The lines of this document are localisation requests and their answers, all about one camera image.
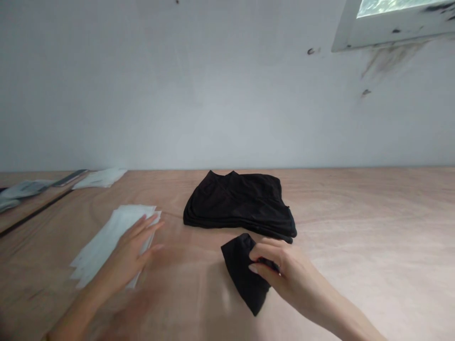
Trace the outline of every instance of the black fabric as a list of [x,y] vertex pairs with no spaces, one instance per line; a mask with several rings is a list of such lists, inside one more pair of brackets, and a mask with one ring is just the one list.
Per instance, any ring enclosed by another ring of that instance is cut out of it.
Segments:
[[264,174],[209,171],[183,212],[185,225],[243,227],[289,244],[297,236],[291,210],[281,198],[280,179]]
[[[250,308],[254,316],[257,316],[265,302],[270,284],[261,276],[253,273],[248,265],[254,262],[249,254],[256,245],[249,234],[244,233],[221,247],[227,270],[231,276],[238,293]],[[278,266],[270,260],[260,259],[272,269],[279,272]]]

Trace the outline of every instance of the window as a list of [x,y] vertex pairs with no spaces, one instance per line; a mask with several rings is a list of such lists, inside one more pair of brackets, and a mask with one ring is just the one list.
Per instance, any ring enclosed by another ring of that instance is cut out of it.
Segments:
[[332,51],[454,33],[454,0],[346,0]]

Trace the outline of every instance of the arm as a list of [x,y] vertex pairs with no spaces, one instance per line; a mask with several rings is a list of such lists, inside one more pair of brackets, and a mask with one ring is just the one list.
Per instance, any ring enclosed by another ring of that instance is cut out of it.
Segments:
[[97,310],[146,265],[152,256],[162,248],[156,245],[142,255],[143,243],[164,222],[150,226],[156,215],[146,219],[143,216],[120,238],[108,260],[93,280],[80,292],[71,307],[49,332],[50,341],[80,341]]
[[367,317],[319,273],[299,249],[284,241],[263,238],[250,259],[272,260],[280,274],[262,263],[250,265],[299,313],[344,341],[385,341]]

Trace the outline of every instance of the wood grain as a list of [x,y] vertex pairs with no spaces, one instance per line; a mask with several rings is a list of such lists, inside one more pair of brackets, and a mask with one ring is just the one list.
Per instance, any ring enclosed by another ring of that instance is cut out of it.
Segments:
[[[11,187],[24,180],[59,180],[71,173],[70,171],[0,173],[0,188]],[[50,187],[35,197],[22,199],[19,206],[0,213],[0,233],[35,213],[64,193],[69,192],[73,185],[74,183],[64,187]]]
[[[240,171],[252,172],[281,179],[294,244],[389,340],[453,340],[454,168]],[[137,290],[99,311],[90,340],[336,340],[274,290],[252,316],[220,251],[244,230],[182,222],[206,173],[129,171],[111,188],[70,193],[1,239],[0,330],[39,339],[77,294],[73,258],[119,205],[144,204],[163,210],[154,243],[166,247]]]

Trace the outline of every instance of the stack of white sheets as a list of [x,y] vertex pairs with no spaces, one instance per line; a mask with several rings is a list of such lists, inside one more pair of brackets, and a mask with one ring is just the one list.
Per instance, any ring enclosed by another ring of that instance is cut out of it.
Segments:
[[44,192],[55,183],[54,180],[25,180],[0,193],[0,213],[20,205],[18,199],[31,197]]
[[[146,215],[148,218],[156,213],[158,217],[152,222],[152,225],[158,223],[161,217],[161,211],[155,212],[155,209],[156,206],[124,205],[112,212],[109,221],[81,250],[70,265],[76,268],[70,277],[71,279],[79,280],[76,288],[85,287],[95,277],[115,249],[120,237],[140,217]],[[140,254],[144,253],[150,247],[152,240],[153,235],[142,245]],[[136,286],[139,274],[127,285],[128,288],[134,288]]]
[[120,178],[127,172],[126,169],[109,168],[100,170],[98,172],[90,173],[81,181],[73,186],[73,189],[87,188],[87,187],[104,187],[109,188],[113,183],[120,180]]

